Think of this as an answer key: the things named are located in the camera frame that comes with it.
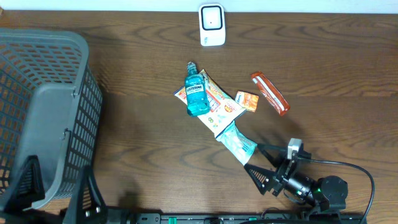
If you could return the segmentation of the light blue wipes packet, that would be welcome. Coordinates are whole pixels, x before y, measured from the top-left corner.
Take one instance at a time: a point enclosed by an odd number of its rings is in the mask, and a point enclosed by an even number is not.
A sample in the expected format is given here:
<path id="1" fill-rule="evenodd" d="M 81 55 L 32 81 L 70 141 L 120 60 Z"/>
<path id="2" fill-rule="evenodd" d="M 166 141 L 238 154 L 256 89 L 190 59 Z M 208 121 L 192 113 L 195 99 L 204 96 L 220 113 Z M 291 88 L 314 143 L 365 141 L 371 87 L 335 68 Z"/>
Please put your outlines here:
<path id="1" fill-rule="evenodd" d="M 257 143 L 243 135 L 236 126 L 235 121 L 231 122 L 221 134 L 216 137 L 237 160 L 246 165 L 253 155 Z"/>

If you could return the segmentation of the blue mouthwash bottle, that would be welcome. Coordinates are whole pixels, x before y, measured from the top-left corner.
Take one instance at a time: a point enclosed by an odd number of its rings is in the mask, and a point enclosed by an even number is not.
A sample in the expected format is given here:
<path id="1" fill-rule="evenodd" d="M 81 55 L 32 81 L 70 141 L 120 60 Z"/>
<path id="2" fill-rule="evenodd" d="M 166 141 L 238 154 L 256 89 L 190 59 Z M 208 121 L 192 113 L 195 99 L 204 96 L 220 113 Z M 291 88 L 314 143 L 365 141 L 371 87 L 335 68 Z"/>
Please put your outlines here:
<path id="1" fill-rule="evenodd" d="M 187 96 L 187 113 L 190 116 L 196 117 L 207 114 L 210 111 L 205 78 L 198 73 L 196 64 L 193 62 L 187 63 L 185 92 Z"/>

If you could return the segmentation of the cream snack bag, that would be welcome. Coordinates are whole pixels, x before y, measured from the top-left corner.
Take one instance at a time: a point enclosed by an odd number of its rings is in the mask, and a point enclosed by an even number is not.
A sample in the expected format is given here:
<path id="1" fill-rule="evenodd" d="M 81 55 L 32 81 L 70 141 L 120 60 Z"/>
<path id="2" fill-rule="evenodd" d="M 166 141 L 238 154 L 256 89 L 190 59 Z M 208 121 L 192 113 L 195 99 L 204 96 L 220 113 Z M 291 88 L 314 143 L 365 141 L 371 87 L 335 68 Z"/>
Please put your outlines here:
<path id="1" fill-rule="evenodd" d="M 217 137 L 231 122 L 243 114 L 245 109 L 225 93 L 218 84 L 208 76 L 205 70 L 200 71 L 199 74 L 202 74 L 205 78 L 210 111 L 207 114 L 196 117 L 213 132 L 215 137 Z M 187 96 L 184 86 L 177 90 L 174 95 L 187 105 Z"/>

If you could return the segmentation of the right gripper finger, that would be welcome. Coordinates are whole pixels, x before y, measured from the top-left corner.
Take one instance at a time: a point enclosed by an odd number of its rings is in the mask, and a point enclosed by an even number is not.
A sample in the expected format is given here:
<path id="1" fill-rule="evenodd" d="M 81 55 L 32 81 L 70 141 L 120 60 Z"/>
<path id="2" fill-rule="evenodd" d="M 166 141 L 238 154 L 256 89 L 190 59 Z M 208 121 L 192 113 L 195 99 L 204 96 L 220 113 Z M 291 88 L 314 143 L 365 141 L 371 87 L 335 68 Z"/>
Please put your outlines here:
<path id="1" fill-rule="evenodd" d="M 276 186 L 274 180 L 274 177 L 276 176 L 275 171 L 254 166 L 252 164 L 244 165 L 244 169 L 256 185 L 261 195 L 264 195 Z"/>
<path id="2" fill-rule="evenodd" d="M 280 167 L 287 157 L 286 147 L 258 144 L 257 148 L 274 167 Z"/>

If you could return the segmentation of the small orange packet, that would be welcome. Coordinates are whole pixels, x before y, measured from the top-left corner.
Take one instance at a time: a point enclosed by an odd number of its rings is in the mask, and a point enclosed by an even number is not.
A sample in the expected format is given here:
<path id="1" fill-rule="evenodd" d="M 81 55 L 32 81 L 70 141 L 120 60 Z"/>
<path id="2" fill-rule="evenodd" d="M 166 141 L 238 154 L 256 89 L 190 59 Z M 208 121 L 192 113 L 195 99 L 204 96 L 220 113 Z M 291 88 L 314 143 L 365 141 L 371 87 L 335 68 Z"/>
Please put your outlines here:
<path id="1" fill-rule="evenodd" d="M 259 97 L 257 95 L 245 91 L 238 91 L 235 97 L 235 102 L 253 113 L 257 110 L 258 101 Z"/>

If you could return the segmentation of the red snack bar wrapper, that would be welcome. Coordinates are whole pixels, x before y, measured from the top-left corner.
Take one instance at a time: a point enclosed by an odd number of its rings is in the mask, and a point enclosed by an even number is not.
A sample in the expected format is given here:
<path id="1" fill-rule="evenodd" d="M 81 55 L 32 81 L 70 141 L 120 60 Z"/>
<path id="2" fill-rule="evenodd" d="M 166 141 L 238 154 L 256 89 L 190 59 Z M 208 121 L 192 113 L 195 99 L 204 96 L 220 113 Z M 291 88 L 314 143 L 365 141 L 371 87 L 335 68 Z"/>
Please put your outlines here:
<path id="1" fill-rule="evenodd" d="M 278 114 L 284 116 L 290 105 L 275 85 L 262 72 L 251 74 L 251 79 Z"/>

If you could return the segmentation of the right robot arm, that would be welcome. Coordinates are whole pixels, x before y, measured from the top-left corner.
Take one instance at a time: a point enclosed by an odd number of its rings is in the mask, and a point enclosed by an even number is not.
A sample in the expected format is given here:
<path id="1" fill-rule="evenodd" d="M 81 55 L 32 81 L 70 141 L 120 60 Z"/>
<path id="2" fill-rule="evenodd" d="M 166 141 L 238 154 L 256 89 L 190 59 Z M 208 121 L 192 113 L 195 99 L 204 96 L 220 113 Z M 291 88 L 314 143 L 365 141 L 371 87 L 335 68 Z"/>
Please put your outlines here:
<path id="1" fill-rule="evenodd" d="M 342 178 L 329 175 L 314 180 L 299 172 L 302 164 L 312 158 L 309 152 L 304 151 L 302 140 L 292 138 L 287 147 L 261 145 L 259 150 L 274 169 L 252 164 L 244 165 L 244 169 L 261 194 L 271 192 L 278 196 L 284 192 L 291 193 L 295 203 L 313 207 L 306 219 L 314 213 L 339 212 L 346 208 L 348 184 Z"/>

